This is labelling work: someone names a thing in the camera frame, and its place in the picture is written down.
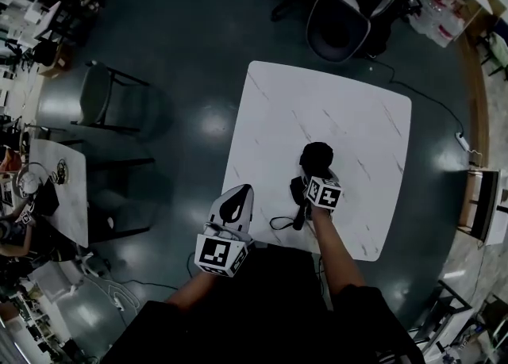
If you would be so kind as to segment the wooden stool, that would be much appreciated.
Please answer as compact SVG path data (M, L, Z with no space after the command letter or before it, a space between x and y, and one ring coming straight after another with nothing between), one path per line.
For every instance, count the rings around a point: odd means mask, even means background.
M468 171L457 229L486 246L503 243L508 231L508 187L501 171Z

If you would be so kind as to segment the black shell chair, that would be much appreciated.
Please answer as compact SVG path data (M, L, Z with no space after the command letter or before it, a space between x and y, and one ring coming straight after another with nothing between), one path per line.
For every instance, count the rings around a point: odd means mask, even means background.
M311 10L306 39L320 58L342 63L366 40L371 23L343 0L316 0Z

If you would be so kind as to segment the black pouch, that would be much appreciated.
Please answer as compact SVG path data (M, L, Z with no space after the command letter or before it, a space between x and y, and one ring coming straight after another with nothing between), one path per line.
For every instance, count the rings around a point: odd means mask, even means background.
M45 184L39 186L34 199L33 211L41 216L52 216L59 208L60 203L53 182L48 179Z

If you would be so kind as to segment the person's black shirt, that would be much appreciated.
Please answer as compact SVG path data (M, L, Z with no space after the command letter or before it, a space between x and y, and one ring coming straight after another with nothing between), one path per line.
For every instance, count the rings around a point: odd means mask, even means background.
M325 299L313 257L255 249L189 311L148 301L101 364L425 364L375 287Z

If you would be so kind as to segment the grey-green chair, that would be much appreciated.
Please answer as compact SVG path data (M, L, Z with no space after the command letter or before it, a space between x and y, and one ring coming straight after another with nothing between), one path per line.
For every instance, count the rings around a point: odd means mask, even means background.
M108 125L106 114L114 84L123 87L150 86L150 84L112 67L107 67L104 63L90 61L86 65L87 72L84 75L79 98L80 116L77 121L71 121L70 124L119 133L139 132L138 128Z

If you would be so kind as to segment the black cloth item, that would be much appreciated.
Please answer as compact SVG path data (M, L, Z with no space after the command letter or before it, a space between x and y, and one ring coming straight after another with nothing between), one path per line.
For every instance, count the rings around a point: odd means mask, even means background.
M272 230L280 231L285 228L293 228L299 231L306 221L311 220L313 205L304 197L306 184L303 175L309 173L314 176L324 176L333 161L333 149L326 143L313 142L307 144L300 155L300 173L290 182L289 188L294 203L298 206L295 217L277 216L270 219L269 224Z

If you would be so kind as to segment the dark chair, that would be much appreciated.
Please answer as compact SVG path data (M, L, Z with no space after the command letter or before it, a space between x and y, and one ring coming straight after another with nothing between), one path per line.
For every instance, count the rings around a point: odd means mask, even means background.
M141 228L118 231L115 226L116 211L127 201L130 167L153 164L155 159L124 159L87 164L87 177L97 174L98 181L93 183L92 205L88 216L89 243L102 243L122 239L150 231L147 225Z

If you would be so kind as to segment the person's left forearm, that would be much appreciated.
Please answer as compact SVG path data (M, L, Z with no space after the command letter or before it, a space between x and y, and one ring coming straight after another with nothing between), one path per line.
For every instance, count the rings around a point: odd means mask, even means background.
M213 290L219 279L215 274L200 272L176 290L165 303L181 311L189 311Z

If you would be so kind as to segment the small marble side table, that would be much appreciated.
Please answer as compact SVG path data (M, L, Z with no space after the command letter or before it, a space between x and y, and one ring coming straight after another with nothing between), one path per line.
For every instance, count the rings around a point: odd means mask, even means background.
M87 163L79 151L66 145L33 139L30 144L30 167L43 166L41 173L57 172L58 162L67 167L67 178L62 184L55 183L59 206L48 218L51 225L69 240L81 247L89 246L87 215Z

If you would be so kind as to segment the white headphones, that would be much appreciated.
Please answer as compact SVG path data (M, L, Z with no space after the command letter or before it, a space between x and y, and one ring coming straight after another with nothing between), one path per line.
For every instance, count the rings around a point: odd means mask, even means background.
M21 198L34 195L43 183L43 175L46 173L44 166L38 162L25 164L14 176L13 191Z

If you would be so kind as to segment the person's right forearm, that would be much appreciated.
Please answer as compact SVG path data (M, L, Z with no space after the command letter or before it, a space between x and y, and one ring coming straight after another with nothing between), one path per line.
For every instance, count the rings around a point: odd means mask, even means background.
M329 292L331 294L338 294L349 285L365 286L360 269L348 253L331 220L328 210L313 206L311 217L322 256Z

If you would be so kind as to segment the white marble table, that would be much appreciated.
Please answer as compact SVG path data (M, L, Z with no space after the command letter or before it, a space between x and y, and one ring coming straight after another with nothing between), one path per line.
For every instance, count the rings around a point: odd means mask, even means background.
M249 64L223 187L249 184L249 234L274 245L317 252L312 228L282 228L298 210L290 192L311 142L333 149L342 188L333 223L350 255L374 262L390 230L410 136L409 98L352 79L282 64Z

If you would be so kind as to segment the clear plastic bags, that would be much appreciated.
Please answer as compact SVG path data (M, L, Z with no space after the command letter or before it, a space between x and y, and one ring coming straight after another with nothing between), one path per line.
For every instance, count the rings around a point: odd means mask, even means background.
M408 16L411 27L445 48L456 40L482 10L476 0L419 0L421 8Z

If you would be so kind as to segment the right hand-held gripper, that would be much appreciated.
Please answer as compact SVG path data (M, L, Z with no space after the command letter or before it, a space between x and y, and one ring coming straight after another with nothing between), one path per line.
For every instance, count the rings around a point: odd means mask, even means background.
M305 173L303 178L306 184L305 199L313 206L332 212L342 195L338 177L331 170L327 170L323 177Z

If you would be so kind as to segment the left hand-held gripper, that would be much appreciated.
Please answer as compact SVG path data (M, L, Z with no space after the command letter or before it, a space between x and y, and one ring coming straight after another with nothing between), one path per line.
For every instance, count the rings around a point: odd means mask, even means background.
M252 221L253 206L254 190L250 184L233 187L214 201L209 222L197 237L194 264L200 270L235 276L253 244L252 237L245 233Z

